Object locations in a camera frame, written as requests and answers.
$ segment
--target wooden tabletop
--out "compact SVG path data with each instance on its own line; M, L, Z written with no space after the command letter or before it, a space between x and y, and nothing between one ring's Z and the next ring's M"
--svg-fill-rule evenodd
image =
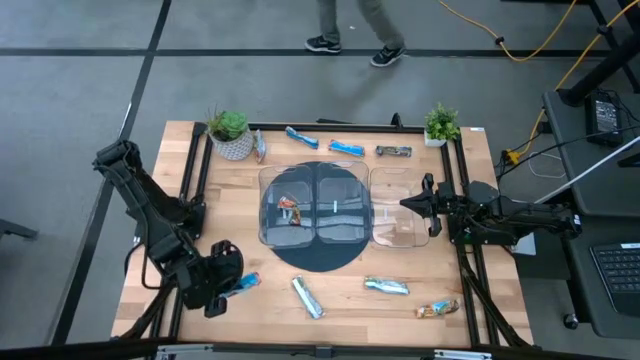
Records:
M169 194L177 196L189 150L193 122L167 122L160 144L153 178ZM207 179L207 215L198 249L208 255L211 244L229 239L242 251L245 274L257 271L258 287L229 299L227 313L207 319L203 310L183 310L179 339L202 342L332 344L408 347L467 347L469 335L464 309L443 317L416 319L415 310L443 299L462 301L460 272L455 249L448 242L446 221L443 231L424 247L388 248L373 242L350 264L326 273L294 268L280 260L258 239L258 172L266 166L291 165L305 161L339 161L356 158L327 150L331 139L365 147L364 161L369 170L378 167L405 167L431 172L436 182L444 181L441 153L427 148L421 134L354 134L308 132L320 140L312 150L295 142L283 131L266 131L267 155L262 164L253 156L239 162L214 153ZM486 134L481 128L463 128L462 141L469 177L496 186ZM375 155L376 145L409 145L411 158ZM454 178L459 187L455 150L449 144ZM200 168L204 136L198 147L194 169ZM195 191L198 171L194 171L191 192ZM518 334L532 342L529 320L520 289L516 266L509 254L497 246L484 246L491 295ZM142 250L131 259L112 333L129 329L149 305L154 291L140 284ZM313 320L292 289L291 279L302 275L326 316ZM387 295L365 290L365 276L380 276L406 282L409 296ZM159 282L150 266L148 283ZM476 316L481 339L487 343L482 306L476 299ZM165 309L161 334L167 334L173 301Z

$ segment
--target electrical cord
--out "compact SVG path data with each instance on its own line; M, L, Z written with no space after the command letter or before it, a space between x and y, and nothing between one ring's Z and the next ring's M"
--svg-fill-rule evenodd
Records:
M559 143L559 144L556 144L556 145L553 145L553 146L549 146L548 148L541 150L540 152L536 153L535 155L532 154L531 156L527 157L524 161L521 161L521 162L515 164L511 169L507 170L506 172L502 172L498 176L498 184L500 184L500 180L502 179L502 177L504 177L508 173L512 172L513 170L517 169L518 166L524 164L527 161L530 161L531 159L533 159L535 157L540 156L541 154L546 153L549 150L556 149L556 148L559 148L559 147L564 146L564 145L572 144L572 143L574 143L576 141L586 140L586 139L594 137L594 136L600 136L600 135L609 134L609 133L612 133L612 132L623 132L623 131L627 131L627 130L631 130L631 129L637 129L637 128L640 128L640 125L629 126L629 127L625 127L625 128L621 128L621 129L617 129L617 130L594 133L594 134L583 136L583 137L580 137L580 138L577 138L577 139L565 141L565 142L562 142L562 143Z
M560 22L558 23L558 25L556 25L555 29L553 29L553 31L551 32L551 34L549 34L549 36L547 36L547 39L542 43L542 45L540 45L540 47L538 47L534 52L532 52L529 56L523 57L523 58L517 58L513 55L511 55L511 53L509 52L509 49L507 49L507 47L504 45L504 38L498 36L493 30L491 30L488 26L483 25L473 19L470 19L460 13L458 13L457 11L453 10L449 5L445 4L443 1L440 1L440 5L444 6L447 10L449 10L449 12L451 12L452 14L456 15L457 17L481 28L484 29L486 32L488 32L489 34L491 34L491 36L493 36L493 38L496 40L496 44L500 45L500 47L502 48L502 50L505 52L505 54L507 54L507 56L509 57L509 59L515 61L515 62L525 62L525 61L529 61L531 59L533 59L536 55L538 55L538 53L540 51L542 51L542 49L544 49L549 42L551 41L551 39L554 38L554 36L556 36L556 33L558 32L558 30L560 30L560 28L562 27L562 24L564 24L565 20L567 20L567 17L569 16L569 14L571 13L571 10L573 10L573 6L578 2L578 0L573 0L573 2L571 2L571 5L569 6L569 8L567 9L567 11L564 13L564 16L562 16L562 19L560 19Z
M489 34L491 34L495 39L496 39L496 44L499 44L500 47L502 48L503 51L505 51L505 53L507 54L507 56L509 56L509 58L513 61L516 62L525 62L527 60L530 60L531 58L533 58L535 55L537 55L548 43L549 41L551 41L551 39L556 35L558 29L560 29L560 27L562 26L562 24L564 23L564 21L567 19L567 16L569 15L569 13L571 12L571 10L573 9L573 6L576 4L576 0L574 0L571 5L569 6L569 9L567 9L567 12L564 14L564 16L562 17L562 19L560 20L560 22L558 23L558 25L556 25L556 28L551 32L551 34L547 37L547 40L545 40L545 42L536 50L534 51L531 55L525 57L525 58L515 58L513 57L508 49L504 46L504 38L499 37L495 32L493 32L493 30L491 30L488 26L483 25L475 20L472 20L458 12L456 12L455 10L453 10L449 5L445 4L443 1L440 1L440 4L442 6L444 6L447 10L449 10L452 14L460 17L461 19L475 25L478 26L482 29L484 29L485 31L487 31ZM618 14L616 14L616 16L613 17L613 19L611 19L611 21L609 21L609 23L607 23L606 27L610 28L616 21L618 21L618 19L624 14L626 13L629 9L631 9L633 6L636 6L638 4L638 2L640 2L640 0L634 0L633 2L629 3L624 9L622 9ZM582 62L582 60L584 59L584 57L586 56L586 54L589 52L589 50L591 50L591 48L598 42L598 40L600 40L600 38L602 37L602 35L597 34L593 40L591 41L591 43L589 43L589 45L587 46L586 49L584 49L584 51L582 52L582 54L580 55L580 57L578 58L578 60L576 60L576 62L573 64L573 66L569 69L569 71L567 71L567 73L562 77L562 80L560 80L560 82L558 83L558 85L556 85L554 90L558 90L562 85L564 85L565 81L567 81L567 79L569 78L569 76L573 73L573 71L578 67L578 65L580 65L580 63ZM540 124L540 121L542 120L542 115L544 115L544 110L540 110L540 114L538 114L538 118L535 122L535 124L533 125L533 129L531 130L531 135L529 136L529 139L532 140L534 138L534 135L536 133L536 130L538 128L538 124ZM511 150L511 149L507 149L507 156L509 159L511 159L511 163L514 165L519 164L519 159L522 155L526 154L527 151L529 151L529 149L531 148L531 142L529 142L527 144L527 147L520 152L517 152L515 150Z
M517 240L517 239L516 239L516 237L515 237L513 234L511 234L510 232L508 232L508 231L502 231L502 230L497 230L497 229L491 229L491 228L488 228L488 227L486 227L486 226L484 226L484 225L480 224L479 222L477 222L477 221L473 220L473 218L472 218L471 216L469 216L469 215L467 215L465 218L466 218L467 220L471 221L471 223L472 223L473 225L475 225L475 226L477 226L477 227L481 228L481 229L482 229L482 230L484 230L484 231L492 232L492 233L496 233L496 234L504 234L504 235L509 236L509 237L510 237L510 238L512 238L513 240Z
M513 150L518 150L518 149L520 149L521 147L523 147L523 146L525 146L525 145L527 145L527 144L530 144L533 140L537 139L540 135L542 135L542 133L538 133L538 134L536 134L534 137L532 137L531 139L529 139L529 140L525 141L524 143L520 144L519 146L517 146L517 147L516 147L515 149L513 149ZM502 166L502 167L503 167L503 170L501 170L501 172L502 172L502 171L504 171L504 167L506 166L504 154L501 154L501 156L500 156L500 161L498 161L498 163L497 163L497 164L494 164L494 165L493 165L493 168L494 168L494 169L496 169L496 168L498 168L498 167L500 167L500 166Z
M529 154L529 157L531 157L531 156L533 156L533 155L535 155L535 154L537 154L537 153L538 153L538 152L533 151L533 152L531 152L531 153ZM540 154L540 155L542 155L542 156L546 156L546 157L550 157L550 158L552 158L552 159L556 159L556 160L560 160L560 161L562 161L562 159L560 159L560 157L559 157L559 156L555 156L555 155L551 155L551 154ZM531 170L531 173L532 173L533 175L537 176L537 177L540 177L540 178L546 178L546 179L562 179L562 178L566 175L566 173L562 173L562 175L545 175L545 174L538 174L535 170L533 170L533 166L531 165L532 161L527 161L527 162L528 162L528 164L529 164L529 170Z

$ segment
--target gray floor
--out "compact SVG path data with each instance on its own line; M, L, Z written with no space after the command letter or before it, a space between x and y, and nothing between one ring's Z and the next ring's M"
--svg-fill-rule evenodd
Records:
M514 49L534 48L566 9L498 0L448 3L490 25ZM146 48L160 4L5 0L0 4L0 47ZM610 1L601 5L609 19L618 11ZM389 1L388 8L410 48L494 48L487 34L436 1ZM355 1L340 2L339 11L346 48L380 46ZM312 0L174 0L159 46L299 48L317 33L315 16ZM627 33L628 26L620 25L616 33ZM578 7L550 48L582 49L594 28L590 11ZM604 41L598 46L607 48ZM140 57L0 57L0 218L40 230L36 242L9 236L0 244L0 348L48 341L100 184L90 162L116 138L141 64ZM156 58L131 139L140 145L151 170L164 122L202 120L215 104L244 111L255 122L313 122L323 117L383 124L397 111L406 124L421 124L424 114L442 102L459 109L461 125L487 129L497 159L500 150L527 138L542 92L552 89L571 64L569 59L517 64L505 59L406 57L393 68L379 70L371 68L366 57ZM595 64L585 62L568 83ZM621 74L605 86L629 91ZM542 137L534 149L552 143ZM562 173L558 162L536 160L539 172ZM522 167L505 178L503 191L533 200L563 181L535 177ZM108 338L133 227L122 200L114 196L70 341ZM564 284L526 279L522 287L535 341L545 349L620 358L633 358L640 351L640 341L599 338L589 325L564 329L559 316L571 311Z

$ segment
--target person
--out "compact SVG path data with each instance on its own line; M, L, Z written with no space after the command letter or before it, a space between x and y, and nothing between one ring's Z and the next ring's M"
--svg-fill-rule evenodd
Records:
M340 31L337 24L336 0L317 0L322 35L308 39L305 47L316 53L339 54ZM391 23L382 0L358 0L358 7L369 26L384 43L382 50L371 59L371 65L385 67L396 62L406 51L404 37Z

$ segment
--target succulent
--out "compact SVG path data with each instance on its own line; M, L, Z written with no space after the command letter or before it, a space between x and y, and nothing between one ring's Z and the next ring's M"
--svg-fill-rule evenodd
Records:
M457 117L457 111L447 109L441 103L438 103L438 107L425 116L425 129L429 137L434 140L455 139L460 135L460 129L456 125Z
M208 132L219 141L233 141L249 128L247 115L233 111L214 112L207 111Z

